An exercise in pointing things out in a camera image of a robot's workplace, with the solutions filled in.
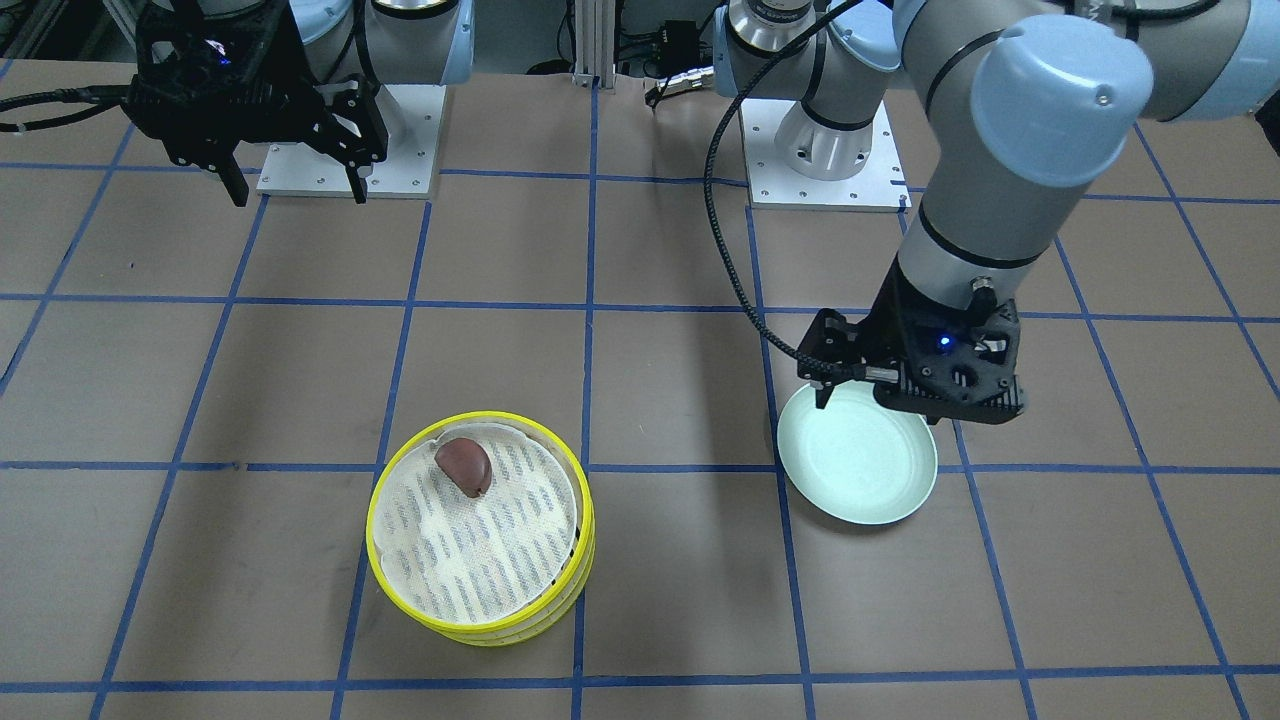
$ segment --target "blue tape grid line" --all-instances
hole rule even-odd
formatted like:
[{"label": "blue tape grid line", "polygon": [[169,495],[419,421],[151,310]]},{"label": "blue tape grid line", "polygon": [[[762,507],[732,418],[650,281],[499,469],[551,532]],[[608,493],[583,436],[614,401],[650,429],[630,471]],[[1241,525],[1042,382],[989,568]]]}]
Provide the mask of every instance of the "blue tape grid line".
[{"label": "blue tape grid line", "polygon": [[969,448],[965,447],[964,429],[959,420],[951,420],[951,427],[956,434],[956,448],[960,451],[960,462],[964,464],[965,480],[969,484],[969,497],[973,501],[973,510],[978,518],[978,529],[982,532],[982,544],[987,551],[987,565],[991,568],[991,579],[996,584],[996,598],[1000,601],[1000,615],[1005,620],[1005,633],[1009,634],[1009,650],[1014,657],[1014,669],[1018,674],[1018,684],[1023,691],[1023,702],[1027,706],[1027,717],[1037,720],[1036,698],[1032,696],[1030,675],[1027,673],[1027,662],[1023,660],[1023,646],[1018,642],[1018,628],[1014,625],[1014,612],[1009,606],[1009,593],[1005,592],[1005,578],[1000,571],[1000,560],[996,556],[996,543],[991,536],[991,525],[987,523],[987,511],[982,505],[982,492],[978,489],[978,480],[969,461]]},{"label": "blue tape grid line", "polygon": [[[746,241],[751,252],[751,279],[755,291],[755,306],[764,306],[764,283],[760,278],[760,251],[755,237],[755,214],[751,204],[746,204]],[[769,356],[769,342],[760,336],[760,357],[764,370],[764,397],[769,410],[769,437],[778,437],[778,401],[773,388],[773,363]],[[813,670],[809,664],[809,634],[805,630],[804,605],[800,600],[800,573],[796,568],[795,539],[791,533],[791,503],[787,497],[787,477],[782,469],[782,456],[778,455],[777,441],[773,442],[773,468],[774,479],[778,487],[778,512],[782,520],[782,548],[787,560],[787,587],[791,592],[791,616],[796,633],[796,652],[800,660],[800,685],[804,693],[804,712],[806,720],[815,720],[818,716],[817,705],[813,697]]]},{"label": "blue tape grid line", "polygon": [[[125,142],[128,141],[128,136],[129,131],[125,132]],[[122,143],[120,147],[123,151],[124,145]],[[218,356],[218,348],[221,346],[223,337],[227,332],[227,324],[230,320],[232,310],[234,309],[232,299],[236,297],[236,293],[239,291],[241,281],[244,279],[244,269],[248,266],[250,255],[253,252],[253,243],[256,242],[257,233],[262,227],[262,217],[266,214],[268,200],[268,197],[259,200],[257,214],[253,218],[253,225],[250,228],[248,238],[244,241],[244,250],[241,252],[239,264],[236,268],[234,278],[232,278],[230,290],[227,292],[227,302],[223,305],[223,314],[218,320],[218,329],[214,331],[212,341],[209,343],[209,352],[205,355],[205,364],[200,370],[200,379],[196,382],[196,389],[191,396],[191,404],[187,407],[187,416],[182,423],[182,432],[178,434],[178,445],[173,451],[173,466],[165,475],[164,487],[160,491],[160,497],[156,500],[156,509],[151,516],[151,525],[147,529],[146,541],[142,543],[142,553],[138,557],[138,565],[133,573],[133,583],[129,585],[129,594],[124,601],[124,610],[120,614],[120,624],[116,628],[115,638],[111,641],[111,650],[108,653],[106,665],[102,669],[102,679],[96,694],[93,696],[93,706],[90,710],[90,720],[97,720],[102,715],[102,707],[106,703],[106,696],[111,680],[115,676],[115,667],[120,660],[120,652],[124,650],[124,639],[129,634],[129,624],[133,621],[133,611],[137,609],[138,596],[142,592],[142,580],[146,578],[147,566],[151,562],[151,555],[155,550],[156,536],[160,532],[160,520],[164,518],[165,509],[169,505],[169,497],[173,495],[174,480],[178,477],[178,464],[182,461],[182,455],[187,450],[187,441],[191,438],[191,429],[196,423],[196,413],[200,410],[200,401],[209,384],[209,377],[212,374],[214,359]]]},{"label": "blue tape grid line", "polygon": [[[1235,665],[1235,675],[1275,676],[1280,665]],[[1180,678],[1220,675],[1219,665],[1137,665],[1098,667],[1028,667],[1032,680],[1074,678]],[[923,670],[900,673],[814,673],[814,685],[872,683],[979,683],[1016,680],[1018,670]],[[800,685],[797,673],[765,675],[586,675],[586,688],[675,688],[726,685]],[[369,691],[467,691],[467,689],[570,689],[572,675],[563,678],[394,678],[348,680],[347,692]],[[0,683],[0,694],[65,694],[97,691],[96,682]],[[332,692],[335,680],[115,680],[110,693],[216,693],[216,692]]]},{"label": "blue tape grid line", "polygon": [[[922,193],[925,188],[909,186],[910,192]],[[1084,200],[1111,200],[1124,202],[1172,202],[1172,196],[1166,195],[1116,195],[1107,192],[1087,192]],[[1180,202],[1210,204],[1210,205],[1280,205],[1280,197],[1184,197],[1178,196]]]},{"label": "blue tape grid line", "polygon": [[[1071,291],[1075,293],[1075,300],[1080,305],[1080,311],[1088,315],[1089,311],[1088,304],[1084,300],[1084,292],[1080,290],[1080,283],[1075,277],[1075,270],[1071,268],[1071,261],[1066,256],[1066,249],[1062,246],[1061,238],[1055,237],[1053,245],[1057,247],[1057,254],[1062,260],[1062,266],[1066,269],[1066,277],[1071,283]],[[1091,318],[1085,318],[1084,323],[1089,329],[1089,336],[1093,338],[1093,345],[1098,351],[1098,359],[1102,361],[1102,369],[1107,374],[1107,382],[1111,384],[1111,392],[1115,395],[1116,402],[1120,405],[1120,413],[1124,415],[1125,427],[1129,429],[1129,437],[1133,439],[1134,450],[1137,450],[1138,459],[1142,462],[1144,474],[1147,475],[1147,484],[1151,487],[1151,493],[1155,497],[1156,507],[1160,510],[1165,530],[1169,533],[1169,539],[1174,546],[1174,552],[1178,555],[1178,564],[1181,566],[1187,587],[1190,589],[1192,597],[1196,600],[1196,607],[1201,614],[1201,620],[1204,623],[1204,630],[1208,633],[1210,642],[1213,646],[1213,653],[1217,657],[1219,669],[1226,678],[1228,687],[1231,691],[1231,697],[1235,701],[1235,707],[1240,714],[1240,719],[1249,720],[1249,711],[1244,706],[1244,698],[1240,694],[1239,684],[1235,682],[1235,674],[1228,662],[1226,651],[1222,648],[1222,641],[1219,638],[1217,629],[1213,626],[1213,618],[1210,615],[1208,605],[1204,602],[1204,596],[1201,593],[1199,584],[1196,582],[1196,575],[1192,573],[1190,562],[1187,559],[1187,551],[1183,548],[1183,543],[1178,538],[1178,530],[1174,528],[1172,515],[1170,515],[1169,507],[1165,505],[1164,495],[1160,491],[1160,482],[1156,479],[1156,473],[1149,459],[1147,457],[1147,450],[1143,447],[1142,438],[1138,436],[1138,427],[1134,424],[1133,414],[1129,413],[1129,404],[1125,401],[1124,392],[1120,389],[1120,382],[1116,377],[1115,369],[1111,366],[1107,351],[1102,346],[1102,336],[1098,334],[1097,325]]]},{"label": "blue tape grid line", "polygon": [[1257,343],[1253,342],[1253,333],[1249,332],[1248,325],[1245,325],[1244,320],[1240,319],[1240,313],[1235,307],[1235,301],[1233,301],[1231,295],[1226,292],[1226,284],[1222,283],[1222,277],[1217,273],[1217,268],[1213,266],[1213,260],[1210,259],[1208,251],[1204,250],[1204,243],[1201,242],[1199,233],[1196,232],[1196,227],[1187,215],[1187,209],[1183,208],[1181,199],[1178,197],[1176,192],[1174,192],[1174,184],[1169,182],[1169,176],[1165,174],[1165,168],[1161,167],[1160,160],[1156,158],[1156,151],[1152,150],[1151,143],[1147,142],[1147,136],[1142,132],[1140,127],[1135,124],[1134,131],[1137,131],[1138,140],[1142,141],[1143,149],[1147,150],[1147,156],[1151,158],[1152,165],[1156,167],[1156,173],[1160,174],[1160,182],[1165,183],[1165,190],[1169,191],[1169,199],[1174,201],[1174,208],[1178,209],[1178,215],[1183,219],[1183,224],[1187,225],[1187,233],[1190,234],[1192,242],[1196,243],[1196,251],[1199,252],[1201,260],[1204,261],[1204,268],[1208,270],[1210,277],[1213,278],[1213,284],[1217,286],[1217,292],[1222,296],[1222,301],[1226,302],[1226,309],[1231,313],[1231,318],[1235,319],[1236,327],[1240,328],[1240,333],[1244,336],[1244,342],[1249,346],[1249,352],[1253,354],[1253,359],[1257,361],[1263,377],[1266,377],[1267,384],[1271,386],[1272,395],[1276,396],[1276,400],[1280,400],[1280,387],[1276,386],[1276,379],[1271,374],[1271,369],[1267,368],[1267,363],[1262,359],[1262,354],[1258,351]]},{"label": "blue tape grid line", "polygon": [[[5,161],[0,163],[0,169],[5,170],[73,170],[84,173],[100,173],[113,168],[118,173],[202,173],[195,165],[100,165],[93,163],[32,163],[32,161]],[[261,174],[262,168],[241,168],[246,176]]]},{"label": "blue tape grid line", "polygon": [[106,172],[102,173],[102,182],[97,184],[97,191],[93,193],[93,199],[90,200],[88,209],[84,210],[84,217],[81,219],[79,227],[76,228],[76,234],[72,236],[70,245],[67,246],[67,252],[63,254],[63,259],[58,264],[58,269],[54,270],[54,277],[50,278],[49,286],[45,288],[45,293],[40,299],[40,305],[36,307],[36,313],[31,316],[31,322],[27,323],[27,332],[23,333],[22,340],[18,341],[18,347],[9,357],[9,364],[5,368],[4,374],[0,375],[0,398],[4,398],[4,393],[9,388],[9,383],[13,382],[13,375],[18,372],[18,364],[22,363],[23,355],[27,354],[31,338],[36,334],[36,328],[40,327],[40,320],[45,316],[45,310],[49,309],[50,296],[52,296],[54,291],[58,290],[58,283],[61,282],[63,275],[67,273],[67,268],[72,263],[72,256],[76,255],[76,249],[79,247],[81,241],[84,238],[84,232],[93,220],[93,213],[97,211],[97,206],[102,202],[102,196],[106,195],[106,186],[111,183],[111,176],[114,174],[113,167],[120,161],[120,158],[124,155],[124,149],[129,145],[129,137],[132,136],[133,126],[129,126],[125,128],[124,136],[120,138],[120,143],[115,149],[115,155],[111,158],[111,167],[108,167]]},{"label": "blue tape grid line", "polygon": [[[410,329],[413,325],[413,299],[417,297],[417,283],[422,274],[422,258],[426,255],[426,238],[431,228],[431,204],[424,202],[422,222],[419,225],[417,247],[413,251],[413,270],[410,274],[408,292],[401,304],[404,315],[401,320],[399,341],[396,346],[396,360],[392,364],[390,387],[387,391],[387,409],[383,411],[383,429],[378,438],[378,466],[372,473],[374,483],[381,473],[381,466],[387,462],[387,454],[390,447],[392,423],[396,418],[396,400],[399,395],[401,377],[404,373],[404,354],[408,351]],[[369,573],[369,552],[366,543],[361,539],[360,557],[356,560],[356,580],[351,589],[351,605],[347,610],[347,626],[342,637],[342,653],[338,657],[338,676],[334,680],[333,701],[329,706],[330,720],[342,717],[343,701],[347,697],[348,676],[351,674],[351,656],[356,647],[356,630],[360,626],[360,607],[365,597],[365,577]]]},{"label": "blue tape grid line", "polygon": [[[99,293],[36,293],[0,292],[0,301],[49,301],[49,302],[150,302],[169,305],[221,305],[225,297],[207,295],[99,295]],[[255,297],[238,296],[236,305],[301,305],[301,306],[342,306],[342,307],[403,307],[404,301],[392,299],[361,297]],[[415,300],[415,307],[457,309],[457,310],[561,310],[585,311],[585,302],[512,302],[486,300]],[[735,314],[742,310],[737,305],[646,305],[646,304],[593,304],[591,309],[600,313],[724,313]],[[806,306],[763,306],[768,315],[813,315],[819,307]],[[867,307],[836,307],[845,314],[865,314]],[[1083,320],[1084,313],[1064,311],[1021,311],[1023,318]],[[1158,315],[1124,313],[1089,313],[1094,320],[1116,320],[1128,323],[1231,323],[1231,324],[1280,324],[1280,316],[1268,315]]]},{"label": "blue tape grid line", "polygon": [[[241,470],[247,473],[380,473],[381,464],[375,462],[159,462],[159,461],[96,461],[96,460],[0,460],[0,470],[95,470],[146,473],[168,471],[215,473]],[[627,464],[586,464],[590,474],[632,474],[632,475],[671,475],[671,474],[773,474],[776,465],[627,465]],[[1280,468],[1242,465],[1087,465],[1070,462],[974,462],[969,469],[977,474],[984,473],[1060,473],[1088,475],[1142,475],[1149,469],[1157,475],[1280,475]],[[964,474],[964,465],[938,465],[943,475]]]},{"label": "blue tape grid line", "polygon": [[[595,351],[595,241],[596,241],[596,196],[599,190],[600,163],[600,87],[599,81],[591,83],[591,137],[590,137],[590,184],[586,205],[586,319],[582,333],[582,448],[580,461],[591,462],[591,365]],[[586,657],[586,591],[577,596],[573,603],[573,678],[570,685],[570,719],[582,720],[582,676]]]}]

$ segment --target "brown food item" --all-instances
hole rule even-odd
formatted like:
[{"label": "brown food item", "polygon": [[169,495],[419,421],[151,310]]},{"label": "brown food item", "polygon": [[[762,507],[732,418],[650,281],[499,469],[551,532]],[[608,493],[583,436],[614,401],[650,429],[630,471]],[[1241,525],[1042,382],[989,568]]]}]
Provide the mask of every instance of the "brown food item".
[{"label": "brown food item", "polygon": [[435,464],[467,497],[480,497],[493,484],[489,454],[471,438],[451,439],[435,451]]}]

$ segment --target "black cable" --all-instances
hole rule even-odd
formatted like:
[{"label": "black cable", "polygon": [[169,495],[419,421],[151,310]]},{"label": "black cable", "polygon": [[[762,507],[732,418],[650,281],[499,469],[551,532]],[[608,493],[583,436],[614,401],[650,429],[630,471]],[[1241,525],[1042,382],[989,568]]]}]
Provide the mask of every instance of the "black cable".
[{"label": "black cable", "polygon": [[369,58],[369,37],[365,33],[365,5],[367,0],[356,0],[356,14],[352,18],[355,23],[352,31],[356,33],[356,55],[360,56],[360,69],[365,72],[365,77],[372,83],[374,91],[381,87],[383,83],[378,82],[378,74],[374,73],[374,61]]},{"label": "black cable", "polygon": [[671,78],[662,81],[662,86],[654,86],[653,90],[644,94],[644,104],[648,105],[654,113],[658,111],[658,102],[662,102],[667,96],[668,85],[671,85]]},{"label": "black cable", "polygon": [[742,313],[746,314],[746,316],[751,320],[751,324],[755,325],[755,331],[760,333],[764,340],[769,341],[771,345],[785,352],[788,357],[795,359],[801,368],[831,375],[832,380],[840,382],[852,379],[854,370],[845,365],[824,363],[812,355],[803,354],[791,347],[783,342],[782,338],[774,334],[767,324],[764,324],[764,318],[760,316],[759,309],[751,305],[751,301],[748,300],[746,291],[742,290],[742,279],[739,277],[737,269],[733,266],[733,259],[730,256],[728,246],[724,243],[724,233],[721,231],[719,218],[716,214],[716,196],[713,192],[716,186],[713,178],[716,170],[716,152],[719,150],[721,138],[724,137],[724,131],[728,129],[728,124],[733,120],[733,117],[742,106],[742,101],[751,95],[755,86],[759,85],[764,76],[777,67],[778,63],[794,55],[804,46],[805,42],[809,41],[810,37],[822,32],[822,29],[831,24],[832,20],[860,1],[861,0],[845,0],[829,13],[822,15],[818,22],[805,28],[805,31],[797,35],[795,40],[787,42],[785,47],[774,53],[768,61],[760,65],[760,69],[755,72],[755,76],[746,82],[742,90],[739,91],[737,96],[733,97],[733,101],[730,102],[728,109],[724,110],[724,117],[722,117],[719,124],[716,126],[716,132],[712,135],[712,142],[707,147],[707,164],[703,168],[703,201],[707,205],[707,219],[710,222],[712,234],[716,236],[716,247],[719,250],[721,260],[724,263],[724,272],[728,273],[728,282],[733,286],[733,293],[737,296],[737,304],[742,307]]},{"label": "black cable", "polygon": [[564,17],[561,18],[561,24],[559,27],[556,28],[556,55],[559,56],[559,59],[564,60],[566,63],[568,63],[570,59],[564,56],[564,50],[561,49],[561,37],[564,36],[564,24],[567,22],[568,22],[568,10],[564,10]]},{"label": "black cable", "polygon": [[716,19],[716,10],[719,10],[719,6],[727,3],[728,0],[721,0],[719,3],[716,3],[716,6],[712,8],[710,13],[707,13],[707,19],[703,20],[700,26],[698,26],[698,37],[701,37],[703,32],[707,29],[707,26],[712,24],[712,20]]},{"label": "black cable", "polygon": [[0,113],[8,113],[9,110],[31,108],[35,105],[46,105],[51,102],[87,102],[90,105],[93,105],[92,108],[86,108],[83,110],[77,110],[74,113],[68,113],[65,115],[58,115],[55,118],[42,118],[38,120],[31,120],[29,123],[0,123],[0,132],[18,133],[33,129],[59,128],[69,126],[72,123],[78,123],[81,120],[92,118],[93,115],[100,115],[113,108],[116,108],[118,105],[120,105],[120,102],[124,101],[128,90],[129,87],[125,85],[106,85],[106,86],[50,90],[46,92],[33,92],[31,95],[20,95],[18,97],[9,97],[6,100],[0,100]]},{"label": "black cable", "polygon": [[[1178,8],[1129,8],[1126,5],[1111,5],[1111,17],[1125,18],[1133,20],[1184,20],[1187,18],[1194,18],[1201,13],[1213,9],[1221,0],[1194,0],[1185,5]],[[1073,0],[1053,0],[1053,3],[1070,9],[1073,8]]]},{"label": "black cable", "polygon": [[577,31],[573,29],[573,23],[577,22],[577,15],[573,12],[573,0],[564,0],[564,19],[568,20],[570,53],[573,54],[573,61],[577,63]]},{"label": "black cable", "polygon": [[355,41],[356,41],[356,20],[355,17],[352,17],[351,29],[347,31],[347,41],[342,44],[342,50],[338,51],[338,59],[334,60],[333,65],[329,67],[329,72],[324,74],[321,82],[329,82],[333,79],[333,74],[338,72],[338,68],[342,67],[342,61],[347,59],[347,53],[351,53],[351,44]]}]

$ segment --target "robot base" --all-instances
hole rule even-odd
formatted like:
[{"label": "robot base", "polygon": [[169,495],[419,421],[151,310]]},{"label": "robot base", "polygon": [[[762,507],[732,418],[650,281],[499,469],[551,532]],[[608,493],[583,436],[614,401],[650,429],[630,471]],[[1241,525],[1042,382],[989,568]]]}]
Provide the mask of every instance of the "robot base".
[{"label": "robot base", "polygon": [[883,104],[876,111],[876,145],[867,164],[844,181],[805,177],[781,156],[773,137],[794,104],[790,100],[742,102],[742,150],[753,208],[896,213],[911,206]]},{"label": "robot base", "polygon": [[[390,131],[388,158],[374,163],[374,172],[366,178],[369,197],[430,200],[435,188],[445,88],[384,85],[383,91],[394,99],[384,106],[384,113],[393,108],[398,117],[385,118]],[[257,191],[297,197],[351,197],[342,165],[302,143],[271,145]]]}]

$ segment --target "light blue robot joint cap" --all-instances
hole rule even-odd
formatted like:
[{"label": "light blue robot joint cap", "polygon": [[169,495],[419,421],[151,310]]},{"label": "light blue robot joint cap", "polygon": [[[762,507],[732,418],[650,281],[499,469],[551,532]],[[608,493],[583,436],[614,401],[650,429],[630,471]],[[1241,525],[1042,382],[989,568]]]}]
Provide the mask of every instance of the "light blue robot joint cap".
[{"label": "light blue robot joint cap", "polygon": [[462,0],[458,4],[458,15],[454,23],[453,42],[449,45],[449,55],[444,60],[440,85],[462,85],[471,79],[471,68],[475,65],[474,0]]},{"label": "light blue robot joint cap", "polygon": [[289,0],[298,35],[311,45],[333,29],[351,10],[351,0]]},{"label": "light blue robot joint cap", "polygon": [[893,40],[893,12],[877,0],[863,0],[831,22],[831,32],[869,68],[891,73],[902,64]]},{"label": "light blue robot joint cap", "polygon": [[906,32],[911,29],[915,15],[920,14],[928,0],[897,0],[893,3],[893,41],[899,51],[906,44]]},{"label": "light blue robot joint cap", "polygon": [[983,143],[1011,172],[1076,187],[1120,155],[1153,83],[1147,55],[1110,28],[1034,15],[1005,29],[982,59],[969,109]]},{"label": "light blue robot joint cap", "polygon": [[1280,90],[1280,0],[1252,0],[1235,53],[1178,120],[1220,120],[1257,110]]},{"label": "light blue robot joint cap", "polygon": [[716,67],[716,94],[722,97],[737,97],[737,82],[733,79],[733,64],[728,59],[728,31],[724,29],[724,8],[716,9],[716,28],[713,36],[713,64]]}]

